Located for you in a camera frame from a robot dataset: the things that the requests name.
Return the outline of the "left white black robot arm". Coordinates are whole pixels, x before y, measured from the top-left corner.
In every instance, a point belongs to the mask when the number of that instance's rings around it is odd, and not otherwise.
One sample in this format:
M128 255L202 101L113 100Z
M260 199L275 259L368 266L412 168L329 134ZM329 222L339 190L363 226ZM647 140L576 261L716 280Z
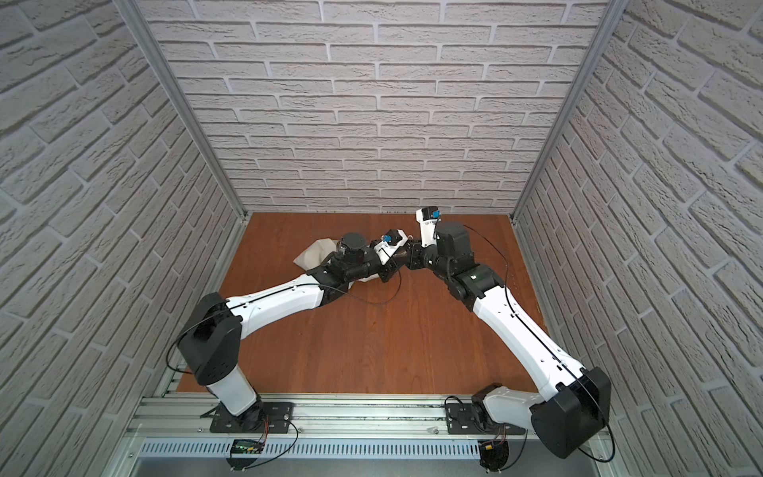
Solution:
M204 296L176 346L196 382L218 398L228 415L259 419L261 399L238 365L240 342L280 319L348 296L358 281L388 280L399 270L395 254L408 243L400 230L373 242L357 233L316 240L294 260L304 269L298 278L248 295Z

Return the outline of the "cream cloth drawstring bag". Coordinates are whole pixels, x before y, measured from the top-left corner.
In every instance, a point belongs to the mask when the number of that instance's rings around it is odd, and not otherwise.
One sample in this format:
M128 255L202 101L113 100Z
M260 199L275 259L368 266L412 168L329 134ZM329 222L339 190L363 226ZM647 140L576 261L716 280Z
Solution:
M293 263L302 268L303 270L311 270L320 266L321 262L337 250L339 240L332 240L331 238L321 238L316 240L313 244L310 244L297 258L294 258Z

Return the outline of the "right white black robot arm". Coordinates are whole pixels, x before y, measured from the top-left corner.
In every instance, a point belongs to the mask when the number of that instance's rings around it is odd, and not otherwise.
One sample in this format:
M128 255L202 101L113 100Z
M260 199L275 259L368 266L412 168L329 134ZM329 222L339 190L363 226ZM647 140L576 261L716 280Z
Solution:
M520 306L506 281L476 262L467 228L422 219L412 266L431 270L451 295L486 323L523 365L534 393L504 386L488 391L482 407L499 425L532 431L555 456L569 457L610 423L610 377L587 369L556 344Z

